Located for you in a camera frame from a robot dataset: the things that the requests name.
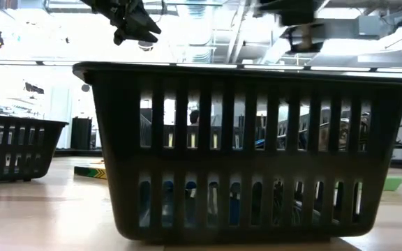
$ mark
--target wooden floor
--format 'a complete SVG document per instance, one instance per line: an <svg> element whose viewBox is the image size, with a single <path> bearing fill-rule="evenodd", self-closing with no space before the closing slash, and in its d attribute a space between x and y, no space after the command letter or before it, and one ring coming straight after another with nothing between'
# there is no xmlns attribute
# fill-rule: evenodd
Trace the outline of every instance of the wooden floor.
<svg viewBox="0 0 402 251"><path fill-rule="evenodd" d="M147 246L121 237L114 226L107 182L73 175L91 158L56 158L44 178L0 184L0 250L402 250L402 185L382 196L375 228L330 243L204 247ZM402 170L392 169L402 176Z"/></svg>

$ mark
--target person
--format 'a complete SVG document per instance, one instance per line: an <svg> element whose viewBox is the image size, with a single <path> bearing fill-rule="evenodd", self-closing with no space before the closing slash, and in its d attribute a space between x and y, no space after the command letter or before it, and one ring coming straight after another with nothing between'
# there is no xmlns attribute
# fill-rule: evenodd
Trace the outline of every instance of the person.
<svg viewBox="0 0 402 251"><path fill-rule="evenodd" d="M199 122L200 122L200 111L193 110L190 113L190 124L191 126L197 126Z"/></svg>

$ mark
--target yellow and black striped object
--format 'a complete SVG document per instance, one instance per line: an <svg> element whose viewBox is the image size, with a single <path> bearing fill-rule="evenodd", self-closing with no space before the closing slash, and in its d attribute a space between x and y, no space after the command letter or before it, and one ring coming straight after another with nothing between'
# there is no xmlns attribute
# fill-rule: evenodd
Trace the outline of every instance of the yellow and black striped object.
<svg viewBox="0 0 402 251"><path fill-rule="evenodd" d="M89 165L87 167L74 167L74 174L91 178L107 179L105 168L104 166L100 165Z"/></svg>

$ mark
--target black plastic basket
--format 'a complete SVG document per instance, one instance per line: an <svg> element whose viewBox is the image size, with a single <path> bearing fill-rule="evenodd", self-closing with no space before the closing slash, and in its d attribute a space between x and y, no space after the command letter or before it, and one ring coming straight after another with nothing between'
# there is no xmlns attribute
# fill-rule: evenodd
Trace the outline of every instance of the black plastic basket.
<svg viewBox="0 0 402 251"><path fill-rule="evenodd" d="M46 175L64 122L0 116L0 181Z"/></svg>
<svg viewBox="0 0 402 251"><path fill-rule="evenodd" d="M74 65L74 73L93 86L114 218L126 238L300 241L362 235L373 226L402 117L402 79L91 62ZM176 93L173 148L163 140L168 90ZM187 147L193 90L200 93L196 149ZM142 91L153 93L150 147L141 146ZM212 92L223 97L219 149L210 142ZM246 97L242 148L232 143L238 96ZM255 143L258 97L267 99L263 149ZM289 104L287 125L278 123L281 100ZM306 150L299 149L303 100L310 108ZM326 151L318 146L323 100L331 107ZM351 101L345 149L343 100ZM370 133L361 147L368 102ZM278 125L286 126L283 150Z"/></svg>

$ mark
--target ceiling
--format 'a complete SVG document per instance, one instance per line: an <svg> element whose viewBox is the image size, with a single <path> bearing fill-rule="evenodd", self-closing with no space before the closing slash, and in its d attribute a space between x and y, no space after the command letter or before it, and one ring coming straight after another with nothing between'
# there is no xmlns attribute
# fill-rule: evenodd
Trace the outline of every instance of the ceiling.
<svg viewBox="0 0 402 251"><path fill-rule="evenodd" d="M319 54L288 55L277 18L253 18L251 0L146 0L163 33L152 51L136 41L117 47L109 20L78 0L0 0L1 59L402 67L402 0L318 0Z"/></svg>

